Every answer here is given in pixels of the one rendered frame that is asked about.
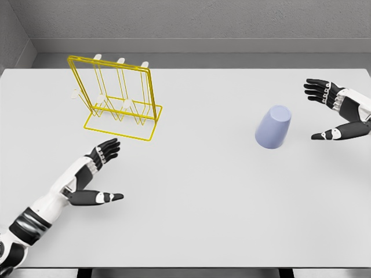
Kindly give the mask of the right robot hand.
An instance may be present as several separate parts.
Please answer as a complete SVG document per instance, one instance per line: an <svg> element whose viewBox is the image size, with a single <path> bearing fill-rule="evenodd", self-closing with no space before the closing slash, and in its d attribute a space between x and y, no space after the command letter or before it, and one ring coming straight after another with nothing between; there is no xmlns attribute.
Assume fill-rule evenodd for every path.
<svg viewBox="0 0 371 278"><path fill-rule="evenodd" d="M307 79L304 88L308 100L329 107L348 121L327 131L313 134L312 140L340 141L371 134L371 98L320 79Z"/></svg>

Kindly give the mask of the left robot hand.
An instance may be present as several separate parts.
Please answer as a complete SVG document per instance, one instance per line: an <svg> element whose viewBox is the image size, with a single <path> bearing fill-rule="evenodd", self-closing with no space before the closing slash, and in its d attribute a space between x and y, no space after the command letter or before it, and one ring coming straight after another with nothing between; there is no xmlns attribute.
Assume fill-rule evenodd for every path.
<svg viewBox="0 0 371 278"><path fill-rule="evenodd" d="M50 194L50 203L54 206L98 206L124 198L121 193L107 193L102 191L87 190L87 185L92 181L102 167L118 156L120 142L110 139L95 146L92 151L79 158L70 166L66 173L57 182L57 187Z"/></svg>

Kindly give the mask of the lavender cup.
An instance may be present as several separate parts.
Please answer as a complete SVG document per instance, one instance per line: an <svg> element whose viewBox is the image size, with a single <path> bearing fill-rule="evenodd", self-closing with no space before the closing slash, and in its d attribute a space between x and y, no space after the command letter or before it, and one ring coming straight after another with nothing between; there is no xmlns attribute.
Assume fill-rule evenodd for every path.
<svg viewBox="0 0 371 278"><path fill-rule="evenodd" d="M268 149L279 148L286 138L291 118L291 111L286 106L271 107L256 130L257 143Z"/></svg>

